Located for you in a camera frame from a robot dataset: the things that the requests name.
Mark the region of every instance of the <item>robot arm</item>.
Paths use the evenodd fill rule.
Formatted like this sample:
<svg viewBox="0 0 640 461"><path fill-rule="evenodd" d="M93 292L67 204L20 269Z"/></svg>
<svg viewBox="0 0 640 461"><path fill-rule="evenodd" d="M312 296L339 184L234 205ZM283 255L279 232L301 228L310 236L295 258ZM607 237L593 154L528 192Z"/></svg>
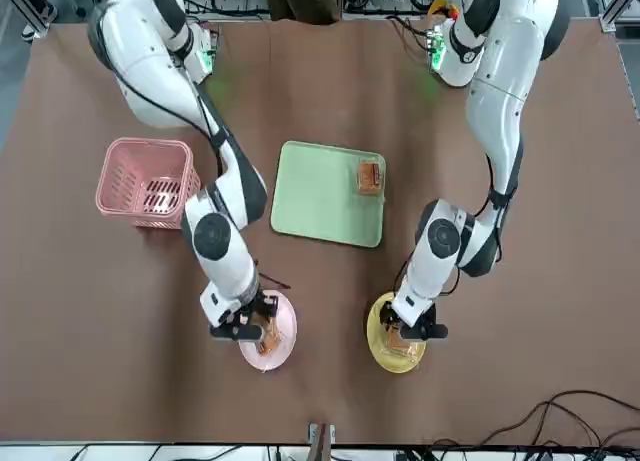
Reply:
<svg viewBox="0 0 640 461"><path fill-rule="evenodd" d="M453 86L471 81L466 117L492 167L492 186L477 217L444 200L425 207L407 272L391 310L382 311L383 323L401 322L405 339L446 337L432 308L451 271L459 267L476 277L495 264L518 186L522 109L540 60L551 54L549 45L557 48L568 25L559 0L478 2L471 0L455 22L447 21L439 74Z"/></svg>
<svg viewBox="0 0 640 461"><path fill-rule="evenodd" d="M209 279L200 301L212 334L259 341L251 315L269 318L277 304L262 294L239 231L262 216L267 192L201 85L211 73L210 33L187 24L182 0L107 0L94 10L89 39L140 120L191 125L221 155L224 173L187 200L182 230Z"/></svg>

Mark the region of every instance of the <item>table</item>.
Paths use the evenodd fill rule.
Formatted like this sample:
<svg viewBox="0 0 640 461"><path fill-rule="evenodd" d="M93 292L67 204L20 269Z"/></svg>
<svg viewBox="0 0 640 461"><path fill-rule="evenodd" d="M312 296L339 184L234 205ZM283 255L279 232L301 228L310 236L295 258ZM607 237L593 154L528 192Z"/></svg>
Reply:
<svg viewBox="0 0 640 461"><path fill-rule="evenodd" d="M270 196L289 139L380 152L382 244L278 235L268 216L245 230L260 269L292 285L299 323L287 363L255 371L209 337L206 281L180 233L137 230L94 205L113 139L183 139L203 180L215 175L206 142L138 122L85 28L53 26L34 43L0 157L0 438L302 443L307 423L324 421L343 443L474 443L562 389L640 404L639 129L597 20L573 21L540 68L504 261L463 275L439 302L449 339L404 376L375 364L364 318L410 252L423 206L440 196L473 212L487 193L466 90L431 79L388 22L221 29L208 89ZM602 433L638 424L604 401L566 405ZM533 429L494 442L527 443ZM561 412L546 438L587 442ZM640 445L633 433L618 441Z"/></svg>

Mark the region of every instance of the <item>plastic basket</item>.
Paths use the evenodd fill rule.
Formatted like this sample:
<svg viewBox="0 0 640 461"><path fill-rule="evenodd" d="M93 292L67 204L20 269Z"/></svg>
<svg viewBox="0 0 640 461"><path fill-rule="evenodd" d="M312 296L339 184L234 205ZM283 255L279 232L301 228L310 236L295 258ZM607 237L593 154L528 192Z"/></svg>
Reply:
<svg viewBox="0 0 640 461"><path fill-rule="evenodd" d="M96 205L135 226L180 229L184 203L199 188L193 154L182 141L120 138L107 150Z"/></svg>

